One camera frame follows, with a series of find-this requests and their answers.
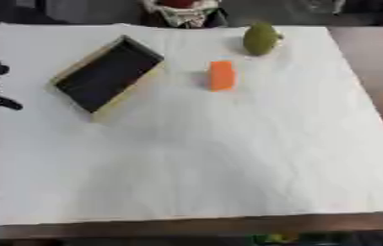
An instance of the floor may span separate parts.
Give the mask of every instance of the floor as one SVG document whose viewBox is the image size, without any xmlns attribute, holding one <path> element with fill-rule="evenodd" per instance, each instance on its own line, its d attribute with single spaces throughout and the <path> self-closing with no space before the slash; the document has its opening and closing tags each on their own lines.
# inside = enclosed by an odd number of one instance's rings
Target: floor
<svg viewBox="0 0 383 246">
<path fill-rule="evenodd" d="M 17 0 L 20 5 L 31 5 L 32 0 Z M 365 14 L 310 12 L 309 0 L 223 0 L 222 7 L 229 13 L 230 26 L 249 25 L 266 20 L 276 25 L 364 26 L 371 19 Z M 81 24 L 138 23 L 140 0 L 55 0 L 48 1 L 52 17 Z"/>
</svg>

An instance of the wrinkled paper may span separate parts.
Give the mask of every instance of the wrinkled paper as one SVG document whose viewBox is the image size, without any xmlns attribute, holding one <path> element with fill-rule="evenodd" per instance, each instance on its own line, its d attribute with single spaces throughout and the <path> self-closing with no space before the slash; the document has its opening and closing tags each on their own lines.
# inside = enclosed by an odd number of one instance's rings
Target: wrinkled paper
<svg viewBox="0 0 383 246">
<path fill-rule="evenodd" d="M 383 122 L 326 28 L 259 58 L 245 30 L 1 24 L 0 225 L 383 211 Z M 49 80 L 121 35 L 166 60 L 91 122 Z"/>
</svg>

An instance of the red object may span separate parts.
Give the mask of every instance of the red object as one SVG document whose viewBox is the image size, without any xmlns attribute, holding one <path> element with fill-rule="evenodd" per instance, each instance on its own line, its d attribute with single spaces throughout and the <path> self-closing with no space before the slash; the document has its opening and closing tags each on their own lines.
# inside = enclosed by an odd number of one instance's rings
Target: red object
<svg viewBox="0 0 383 246">
<path fill-rule="evenodd" d="M 234 87 L 234 69 L 231 61 L 210 63 L 210 90 L 218 91 Z"/>
<path fill-rule="evenodd" d="M 197 1 L 200 0 L 159 0 L 158 4 L 176 9 L 188 9 Z"/>
</svg>

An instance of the table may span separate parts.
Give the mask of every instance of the table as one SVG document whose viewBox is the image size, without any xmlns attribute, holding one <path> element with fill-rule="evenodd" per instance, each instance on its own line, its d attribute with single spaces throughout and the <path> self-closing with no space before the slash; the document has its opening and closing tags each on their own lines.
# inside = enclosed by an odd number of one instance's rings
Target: table
<svg viewBox="0 0 383 246">
<path fill-rule="evenodd" d="M 331 28 L 347 60 L 383 117 L 383 28 Z M 365 43 L 372 38 L 372 43 Z M 0 226 L 0 238 L 57 238 L 177 234 L 261 234 L 383 230 L 383 212 L 264 216 L 180 221 Z"/>
</svg>

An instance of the orange sponge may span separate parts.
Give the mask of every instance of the orange sponge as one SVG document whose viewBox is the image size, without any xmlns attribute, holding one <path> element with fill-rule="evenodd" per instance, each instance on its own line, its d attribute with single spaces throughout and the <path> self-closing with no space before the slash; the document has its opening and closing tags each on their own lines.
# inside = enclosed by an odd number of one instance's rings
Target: orange sponge
<svg viewBox="0 0 383 246">
<path fill-rule="evenodd" d="M 210 63 L 210 90 L 230 89 L 234 86 L 234 70 L 231 61 Z"/>
</svg>

